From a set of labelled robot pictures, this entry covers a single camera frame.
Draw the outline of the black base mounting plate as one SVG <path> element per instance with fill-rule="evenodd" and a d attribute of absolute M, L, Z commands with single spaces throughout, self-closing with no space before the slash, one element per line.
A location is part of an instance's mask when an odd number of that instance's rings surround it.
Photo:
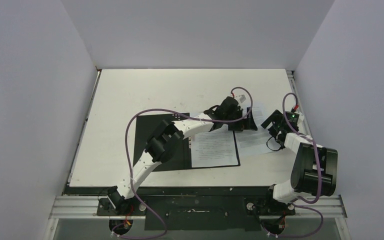
<path fill-rule="evenodd" d="M 141 187 L 135 197 L 114 207 L 107 187 L 70 187 L 68 196 L 98 198 L 95 214 L 109 217 L 110 227 L 144 220 L 147 231 L 230 230 L 259 231 L 261 225 L 284 229 L 285 217 L 294 216 L 293 206 L 275 201 L 267 186 L 237 187 Z"/>

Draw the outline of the cream and black file folder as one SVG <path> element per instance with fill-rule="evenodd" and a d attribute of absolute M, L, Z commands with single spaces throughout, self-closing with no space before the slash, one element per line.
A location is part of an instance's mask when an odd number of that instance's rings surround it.
<path fill-rule="evenodd" d="M 160 163 L 157 172 L 240 166 L 235 133 L 226 127 L 214 133 L 199 133 L 185 138 L 175 123 L 188 120 L 182 115 L 140 115 L 136 119 L 133 162 L 148 152 Z"/>

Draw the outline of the aluminium frame rail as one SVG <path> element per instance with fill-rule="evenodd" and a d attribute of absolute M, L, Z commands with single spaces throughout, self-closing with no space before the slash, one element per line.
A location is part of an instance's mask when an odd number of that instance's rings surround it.
<path fill-rule="evenodd" d="M 352 238 L 347 226 L 346 208 L 340 195 L 321 197 L 315 204 L 307 204 L 301 200 L 296 201 L 295 204 L 318 210 L 326 219 L 334 219 L 341 240 Z M 99 200 L 96 196 L 57 196 L 51 208 L 44 238 L 50 239 L 55 235 L 51 231 L 61 219 L 121 220 L 124 218 L 123 215 L 98 215 L 99 208 Z"/>

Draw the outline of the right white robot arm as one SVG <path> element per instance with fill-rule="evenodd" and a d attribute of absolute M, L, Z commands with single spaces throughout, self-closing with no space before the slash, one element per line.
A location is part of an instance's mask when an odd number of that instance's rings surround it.
<path fill-rule="evenodd" d="M 283 203 L 292 203 L 311 195 L 332 196 L 336 190 L 338 151 L 315 143 L 309 135 L 300 132 L 299 114 L 275 110 L 261 126 L 268 130 L 270 139 L 278 145 L 275 151 L 289 150 L 295 154 L 290 177 L 275 184 L 272 195 L 263 199 L 262 207 L 270 215 L 276 214 Z"/>

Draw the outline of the printed white paper sheet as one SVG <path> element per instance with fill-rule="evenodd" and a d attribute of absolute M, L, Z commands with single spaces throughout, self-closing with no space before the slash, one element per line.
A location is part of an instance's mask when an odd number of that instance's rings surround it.
<path fill-rule="evenodd" d="M 240 165 L 235 134 L 218 129 L 190 138 L 191 168 L 221 168 Z"/>

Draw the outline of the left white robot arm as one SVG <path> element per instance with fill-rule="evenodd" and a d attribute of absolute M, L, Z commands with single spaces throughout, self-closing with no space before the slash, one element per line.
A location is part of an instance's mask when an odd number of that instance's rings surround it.
<path fill-rule="evenodd" d="M 124 215 L 129 210 L 129 200 L 137 196 L 137 190 L 144 180 L 159 165 L 173 158 L 181 143 L 194 135 L 209 133 L 223 125 L 241 125 L 252 113 L 250 106 L 243 112 L 241 104 L 244 95 L 228 96 L 220 105 L 206 109 L 197 116 L 184 115 L 182 120 L 163 120 L 145 141 L 138 161 L 128 161 L 129 175 L 108 189 L 109 208 L 116 215 Z"/>

